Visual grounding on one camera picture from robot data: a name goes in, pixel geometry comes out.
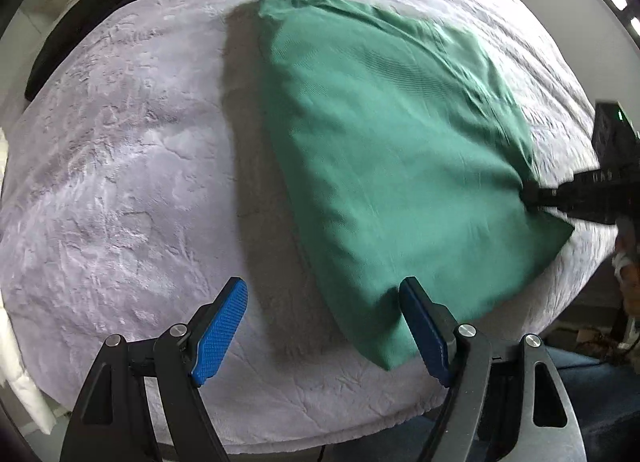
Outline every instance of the bed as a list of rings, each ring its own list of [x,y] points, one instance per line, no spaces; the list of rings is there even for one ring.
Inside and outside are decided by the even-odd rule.
[[[475,32],[530,124],[543,183],[596,167],[593,108],[519,0],[357,1]],[[261,126],[254,14],[255,0],[138,0],[96,27],[26,110],[15,92],[0,119],[0,287],[33,381],[71,409],[105,337],[156,336],[241,276],[247,312],[201,389],[229,453],[346,441],[444,398],[420,358],[385,372],[360,356],[314,286]],[[545,272],[479,320],[483,331],[540,332],[577,295],[614,235],[574,224]]]

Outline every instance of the green pillow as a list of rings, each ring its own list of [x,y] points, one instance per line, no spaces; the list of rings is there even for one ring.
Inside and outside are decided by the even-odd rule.
[[[459,320],[532,281],[572,226],[530,213],[529,127],[469,32],[346,0],[260,0],[262,105],[300,240],[342,332],[416,354],[415,276]]]

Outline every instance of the floor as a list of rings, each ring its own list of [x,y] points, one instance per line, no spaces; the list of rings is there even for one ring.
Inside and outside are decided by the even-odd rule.
[[[9,92],[24,91],[37,50],[68,2],[69,0],[24,0],[20,10],[15,13],[7,30],[0,38],[0,114],[2,103]],[[56,414],[60,417],[51,435],[44,435],[40,431],[35,431],[30,417],[9,387],[0,386],[0,398],[42,461],[58,462],[68,426],[68,416],[64,415],[64,410],[61,411],[59,405],[51,400],[52,409],[56,409]],[[315,448],[289,454],[237,455],[231,456],[230,459],[246,462],[316,462],[319,454],[320,448]],[[328,458],[330,456],[327,453],[324,460]]]

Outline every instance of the white fabric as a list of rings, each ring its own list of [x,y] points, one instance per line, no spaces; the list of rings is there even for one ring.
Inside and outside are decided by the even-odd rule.
[[[0,295],[0,384],[4,386],[6,382],[40,431],[47,435],[51,433],[56,425],[56,418],[22,366],[18,343]]]
[[[529,121],[544,183],[596,166],[593,108],[518,0],[359,1],[475,32]],[[157,336],[240,275],[246,315],[201,389],[230,452],[356,438],[444,395],[419,358],[384,372],[358,355],[314,286],[260,127],[254,11],[255,0],[136,1],[89,34],[24,113],[14,103],[0,121],[12,150],[0,286],[33,379],[71,408],[110,333]],[[613,240],[577,223],[545,272],[479,326],[540,332]],[[158,395],[149,400],[169,442]]]
[[[614,257],[611,258],[611,265],[613,266],[613,274],[616,276],[616,279],[619,283],[623,283],[622,275],[620,271],[622,271],[623,267],[627,265],[633,265],[633,261],[631,258],[626,255],[626,252],[622,251],[617,253]]]

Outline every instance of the metal screw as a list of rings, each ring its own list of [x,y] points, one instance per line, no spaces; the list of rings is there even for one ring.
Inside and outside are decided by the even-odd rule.
[[[473,337],[476,335],[476,329],[472,325],[460,325],[458,332],[461,336]]]
[[[105,339],[104,344],[108,347],[116,347],[120,344],[120,334],[111,334]]]
[[[171,330],[169,330],[169,333],[173,337],[182,337],[187,333],[187,326],[183,325],[182,323],[180,323],[179,325],[174,325],[171,327]]]
[[[527,334],[524,340],[527,342],[527,345],[534,348],[538,348],[542,344],[542,341],[540,341],[540,338],[533,334]]]

